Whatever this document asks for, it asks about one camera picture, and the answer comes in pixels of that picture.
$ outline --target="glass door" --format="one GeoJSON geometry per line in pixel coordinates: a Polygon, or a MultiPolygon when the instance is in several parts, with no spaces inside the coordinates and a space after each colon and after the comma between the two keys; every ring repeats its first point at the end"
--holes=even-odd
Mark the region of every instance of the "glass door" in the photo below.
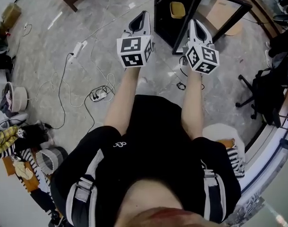
{"type": "Polygon", "coordinates": [[[184,20],[172,54],[182,54],[188,41],[187,28],[191,19],[199,20],[209,30],[215,43],[222,35],[236,35],[241,30],[238,21],[252,8],[246,0],[193,0],[184,20]]]}

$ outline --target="white fabric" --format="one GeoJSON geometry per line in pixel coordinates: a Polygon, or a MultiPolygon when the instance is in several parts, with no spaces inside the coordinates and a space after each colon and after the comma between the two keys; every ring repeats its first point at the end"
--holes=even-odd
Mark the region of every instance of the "white fabric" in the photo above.
{"type": "Polygon", "coordinates": [[[239,157],[246,162],[245,144],[233,127],[223,123],[212,124],[203,129],[203,136],[213,141],[234,139],[239,157]]]}
{"type": "Polygon", "coordinates": [[[34,175],[29,168],[25,167],[25,163],[22,161],[14,161],[13,166],[15,167],[17,176],[23,177],[26,180],[30,180],[34,175]]]}
{"type": "Polygon", "coordinates": [[[99,149],[94,159],[88,166],[85,174],[91,175],[94,179],[96,179],[96,169],[98,167],[98,164],[103,160],[103,158],[104,158],[103,152],[101,149],[99,149]]]}
{"type": "Polygon", "coordinates": [[[71,225],[74,225],[74,224],[73,224],[73,220],[72,220],[72,208],[73,208],[73,201],[74,201],[74,196],[75,196],[75,190],[76,190],[76,183],[74,183],[74,184],[72,185],[72,187],[70,188],[70,190],[69,190],[68,198],[67,198],[67,203],[66,203],[66,209],[65,209],[65,212],[66,212],[66,214],[67,214],[68,222],[69,222],[71,225]]]}
{"type": "Polygon", "coordinates": [[[221,203],[221,207],[223,209],[223,218],[221,221],[224,220],[225,216],[226,216],[226,191],[225,191],[225,185],[224,182],[222,180],[222,178],[220,177],[220,175],[216,174],[218,183],[219,183],[219,187],[220,187],[220,203],[221,203]]]}
{"type": "Polygon", "coordinates": [[[204,190],[205,190],[205,194],[206,194],[204,219],[209,220],[209,218],[210,218],[210,197],[209,197],[209,187],[208,187],[207,178],[204,178],[204,190]]]}
{"type": "Polygon", "coordinates": [[[50,191],[50,187],[46,183],[45,176],[39,166],[37,167],[37,174],[38,174],[38,181],[39,181],[38,187],[41,189],[41,191],[48,193],[50,191]]]}
{"type": "Polygon", "coordinates": [[[91,195],[91,202],[89,205],[89,216],[88,216],[88,224],[89,227],[95,227],[96,226],[96,202],[97,202],[97,195],[98,195],[98,190],[97,187],[94,186],[92,190],[92,195],[91,195]]]}

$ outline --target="basket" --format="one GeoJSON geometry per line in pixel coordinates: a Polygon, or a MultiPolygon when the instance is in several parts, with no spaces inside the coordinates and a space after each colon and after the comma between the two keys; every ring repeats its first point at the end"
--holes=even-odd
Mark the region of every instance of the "basket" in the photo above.
{"type": "Polygon", "coordinates": [[[10,91],[10,97],[12,99],[12,105],[10,110],[12,113],[24,111],[27,106],[27,92],[24,87],[16,87],[11,82],[7,82],[3,92],[2,97],[4,97],[7,92],[10,91]]]}
{"type": "Polygon", "coordinates": [[[186,15],[185,7],[181,2],[171,2],[170,13],[172,18],[181,19],[186,15]]]}
{"type": "Polygon", "coordinates": [[[68,153],[65,151],[65,149],[57,146],[38,151],[36,153],[36,160],[42,172],[46,175],[51,175],[56,171],[67,156],[68,153]]]}

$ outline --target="black cable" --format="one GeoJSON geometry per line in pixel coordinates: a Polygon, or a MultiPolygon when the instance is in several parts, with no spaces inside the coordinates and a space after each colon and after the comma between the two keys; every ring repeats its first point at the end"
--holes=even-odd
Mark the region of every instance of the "black cable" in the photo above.
{"type": "MultiPolygon", "coordinates": [[[[105,85],[103,85],[103,86],[99,86],[99,87],[96,87],[96,88],[94,88],[93,90],[91,90],[91,92],[89,93],[89,95],[90,94],[93,94],[93,91],[95,91],[94,93],[95,93],[95,95],[97,95],[97,91],[98,90],[103,90],[104,91],[104,89],[105,88],[108,88],[109,90],[110,90],[110,92],[112,92],[113,93],[113,95],[115,95],[115,93],[111,90],[111,88],[109,87],[109,86],[105,86],[105,85]]],[[[85,101],[84,101],[84,106],[85,106],[85,108],[86,108],[86,110],[87,110],[87,112],[88,112],[88,114],[90,115],[90,117],[92,118],[92,120],[93,120],[93,125],[91,126],[91,128],[88,130],[88,132],[94,127],[94,125],[95,125],[95,119],[93,118],[93,116],[91,115],[91,113],[89,112],[89,110],[88,110],[88,108],[87,108],[87,106],[86,106],[86,100],[87,100],[87,98],[89,97],[89,95],[86,97],[86,99],[85,99],[85,101]]]]}
{"type": "Polygon", "coordinates": [[[67,55],[67,57],[66,57],[66,59],[65,59],[64,70],[63,70],[63,74],[62,74],[61,81],[60,81],[60,85],[59,85],[59,91],[58,91],[58,98],[59,98],[59,101],[60,101],[60,104],[61,104],[61,107],[62,107],[62,110],[63,110],[63,113],[64,113],[63,124],[62,124],[60,127],[58,127],[58,128],[54,128],[54,127],[51,126],[51,128],[54,129],[54,130],[58,130],[58,129],[62,128],[62,127],[64,126],[64,124],[65,124],[65,116],[66,116],[66,113],[65,113],[64,107],[63,107],[63,105],[62,105],[62,101],[61,101],[61,99],[60,99],[60,89],[61,89],[61,84],[62,84],[62,81],[63,81],[64,74],[65,74],[65,69],[66,69],[66,67],[67,67],[68,56],[69,56],[69,55],[72,55],[72,56],[73,56],[74,53],[68,53],[68,55],[67,55]]]}
{"type": "Polygon", "coordinates": [[[182,68],[180,68],[180,70],[181,70],[181,72],[182,72],[186,77],[188,77],[188,76],[182,71],[182,68]]]}
{"type": "Polygon", "coordinates": [[[186,85],[181,81],[177,83],[177,87],[178,87],[178,89],[180,89],[182,91],[186,90],[186,85]]]}
{"type": "Polygon", "coordinates": [[[179,64],[180,64],[180,70],[181,70],[181,72],[182,72],[186,77],[188,77],[188,76],[186,75],[186,73],[183,72],[182,67],[181,67],[181,59],[182,59],[183,57],[186,57],[186,56],[184,56],[184,55],[181,56],[180,59],[178,60],[178,62],[179,62],[179,64]]]}
{"type": "Polygon", "coordinates": [[[91,117],[92,120],[93,120],[93,125],[92,125],[92,127],[88,130],[88,132],[89,132],[89,131],[93,128],[93,126],[95,125],[95,119],[92,117],[91,113],[89,112],[89,110],[88,110],[88,108],[87,108],[87,106],[86,106],[86,99],[85,99],[85,101],[84,101],[84,106],[85,106],[88,114],[90,115],[90,117],[91,117]]]}
{"type": "Polygon", "coordinates": [[[247,20],[247,21],[249,21],[249,22],[251,22],[251,23],[254,23],[254,24],[258,24],[258,25],[265,25],[265,24],[269,24],[269,22],[266,22],[266,23],[263,23],[263,22],[261,22],[261,23],[259,23],[259,22],[254,22],[254,21],[251,21],[251,20],[246,19],[246,18],[244,18],[244,17],[242,17],[242,19],[247,20]]]}

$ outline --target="white cable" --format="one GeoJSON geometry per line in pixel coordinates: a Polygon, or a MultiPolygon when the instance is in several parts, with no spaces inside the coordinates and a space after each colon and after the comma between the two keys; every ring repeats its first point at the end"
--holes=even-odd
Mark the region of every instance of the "white cable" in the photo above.
{"type": "MultiPolygon", "coordinates": [[[[105,20],[105,15],[106,15],[106,11],[108,10],[108,8],[109,8],[109,6],[110,6],[110,0],[108,0],[108,4],[107,4],[107,7],[106,7],[106,9],[105,9],[105,12],[104,12],[104,14],[103,14],[103,19],[102,19],[102,21],[101,21],[101,23],[100,23],[100,25],[102,25],[103,23],[104,23],[104,20],[105,20]]],[[[112,74],[112,73],[109,73],[109,74],[107,74],[107,76],[105,76],[104,74],[103,74],[103,72],[101,71],[101,69],[93,62],[93,60],[92,60],[92,54],[93,54],[93,50],[94,50],[94,48],[95,48],[95,45],[96,45],[96,42],[97,42],[97,38],[98,38],[98,35],[99,35],[99,32],[100,32],[100,29],[102,28],[102,26],[100,26],[100,28],[98,29],[98,30],[96,30],[94,33],[96,33],[96,32],[98,32],[97,33],[97,35],[96,35],[96,37],[95,37],[95,41],[94,41],[94,43],[93,43],[93,49],[92,49],[92,51],[91,51],[91,62],[94,64],[94,66],[99,70],[99,72],[102,74],[102,76],[104,77],[104,79],[107,81],[107,84],[106,84],[106,86],[108,86],[108,84],[109,85],[111,85],[111,91],[112,91],[112,97],[111,97],[111,99],[110,100],[112,100],[112,98],[114,97],[114,95],[115,95],[115,88],[114,88],[114,86],[115,86],[115,75],[114,74],[112,74]],[[108,79],[108,77],[110,76],[110,75],[112,75],[113,77],[114,77],[114,82],[113,82],[113,85],[110,83],[110,81],[109,81],[109,79],[108,79]]]]}
{"type": "Polygon", "coordinates": [[[19,47],[20,47],[21,38],[22,38],[22,37],[26,37],[26,36],[27,36],[29,33],[31,33],[31,31],[32,31],[32,28],[33,28],[33,25],[32,25],[32,24],[26,24],[24,30],[26,30],[26,28],[27,28],[28,26],[31,26],[31,28],[30,28],[30,30],[29,30],[27,33],[25,33],[25,34],[23,34],[23,35],[20,36],[19,41],[18,41],[18,46],[17,46],[17,49],[16,49],[16,53],[15,53],[14,56],[17,56],[17,54],[18,54],[18,50],[19,50],[19,47]]]}
{"type": "MultiPolygon", "coordinates": [[[[36,95],[35,95],[35,97],[33,97],[33,98],[28,98],[27,100],[33,100],[33,99],[35,99],[35,101],[36,102],[38,102],[38,94],[39,94],[39,91],[40,91],[40,89],[43,87],[43,85],[45,85],[46,83],[50,83],[50,85],[51,85],[51,88],[52,88],[52,90],[53,91],[55,91],[55,89],[56,89],[56,86],[55,86],[55,84],[53,84],[53,77],[54,77],[54,75],[55,74],[57,74],[58,75],[58,72],[54,72],[53,74],[52,74],[52,76],[51,76],[51,79],[50,80],[48,80],[48,81],[45,81],[45,82],[43,82],[42,84],[41,84],[41,86],[38,88],[38,90],[37,90],[37,93],[36,93],[36,95]]],[[[110,73],[110,74],[108,74],[107,75],[107,78],[106,78],[106,80],[107,80],[107,85],[103,85],[102,86],[102,88],[106,88],[107,86],[108,86],[108,84],[110,84],[110,86],[112,87],[112,89],[113,89],[113,95],[112,95],[112,97],[111,97],[111,99],[113,98],[113,96],[114,96],[114,93],[115,93],[115,88],[114,88],[114,84],[115,84],[115,76],[112,74],[112,73],[110,73]],[[109,82],[109,79],[108,79],[108,76],[109,75],[112,75],[113,77],[114,77],[114,82],[113,82],[113,84],[111,84],[110,82],[109,82]]],[[[84,98],[84,100],[82,101],[82,104],[80,104],[80,105],[78,105],[78,106],[75,106],[75,105],[72,105],[72,100],[71,100],[71,89],[70,89],[70,86],[69,86],[69,84],[65,81],[65,80],[62,80],[67,86],[68,86],[68,88],[69,88],[69,104],[72,106],[72,107],[74,107],[74,108],[79,108],[79,107],[81,107],[83,104],[84,104],[84,102],[85,102],[85,100],[86,100],[86,98],[90,95],[90,93],[92,92],[92,90],[85,96],[85,98],[84,98]]]]}

